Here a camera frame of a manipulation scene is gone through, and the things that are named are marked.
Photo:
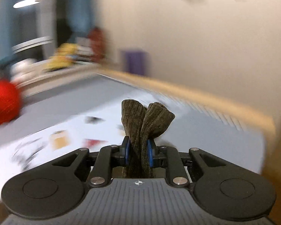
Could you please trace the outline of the red folded blanket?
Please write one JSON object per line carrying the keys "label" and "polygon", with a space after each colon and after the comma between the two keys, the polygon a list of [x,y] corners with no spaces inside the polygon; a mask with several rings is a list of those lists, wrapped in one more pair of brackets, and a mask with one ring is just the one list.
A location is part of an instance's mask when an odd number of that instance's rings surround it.
{"label": "red folded blanket", "polygon": [[10,122],[20,114],[22,98],[15,85],[5,79],[0,80],[0,125]]}

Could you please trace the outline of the yellow plush toy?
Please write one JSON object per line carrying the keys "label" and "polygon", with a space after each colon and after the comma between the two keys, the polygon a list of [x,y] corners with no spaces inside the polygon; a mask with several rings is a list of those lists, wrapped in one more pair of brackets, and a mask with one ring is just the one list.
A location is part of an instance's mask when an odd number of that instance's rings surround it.
{"label": "yellow plush toy", "polygon": [[73,43],[61,44],[53,56],[45,63],[44,70],[47,72],[69,68],[74,64],[73,57],[76,56],[78,45]]}

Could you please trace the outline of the purple box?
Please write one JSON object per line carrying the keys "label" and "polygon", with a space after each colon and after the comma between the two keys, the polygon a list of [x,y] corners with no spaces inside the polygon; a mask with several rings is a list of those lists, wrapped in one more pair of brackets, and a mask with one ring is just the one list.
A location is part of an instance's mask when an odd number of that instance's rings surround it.
{"label": "purple box", "polygon": [[146,76],[148,62],[147,52],[143,50],[123,50],[122,59],[125,72]]}

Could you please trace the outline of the dark olive corduroy pants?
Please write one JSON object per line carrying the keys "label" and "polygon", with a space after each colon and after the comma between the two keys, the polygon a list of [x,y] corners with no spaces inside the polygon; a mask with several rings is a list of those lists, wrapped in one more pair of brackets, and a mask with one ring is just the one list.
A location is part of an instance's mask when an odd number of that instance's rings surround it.
{"label": "dark olive corduroy pants", "polygon": [[122,125],[130,138],[132,156],[123,173],[126,178],[152,178],[149,167],[147,141],[162,135],[175,115],[159,102],[146,108],[137,100],[122,101]]}

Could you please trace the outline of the dark red cushion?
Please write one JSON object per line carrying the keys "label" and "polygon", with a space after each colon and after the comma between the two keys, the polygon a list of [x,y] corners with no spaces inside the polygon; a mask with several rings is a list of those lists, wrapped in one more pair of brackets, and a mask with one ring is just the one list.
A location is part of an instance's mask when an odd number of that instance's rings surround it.
{"label": "dark red cushion", "polygon": [[88,39],[90,40],[90,48],[93,51],[91,60],[98,63],[105,57],[106,46],[103,30],[99,27],[94,27],[88,34]]}

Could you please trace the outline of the grey printed bed sheet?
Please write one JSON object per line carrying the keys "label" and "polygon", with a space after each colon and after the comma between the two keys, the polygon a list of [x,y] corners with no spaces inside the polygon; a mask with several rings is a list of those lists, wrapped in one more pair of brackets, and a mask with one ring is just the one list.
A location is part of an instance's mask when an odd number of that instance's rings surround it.
{"label": "grey printed bed sheet", "polygon": [[19,117],[0,126],[0,194],[14,175],[81,147],[119,145],[125,136],[138,155],[152,137],[158,145],[198,147],[256,173],[265,159],[262,132],[238,119],[103,76],[32,94],[23,103]]}

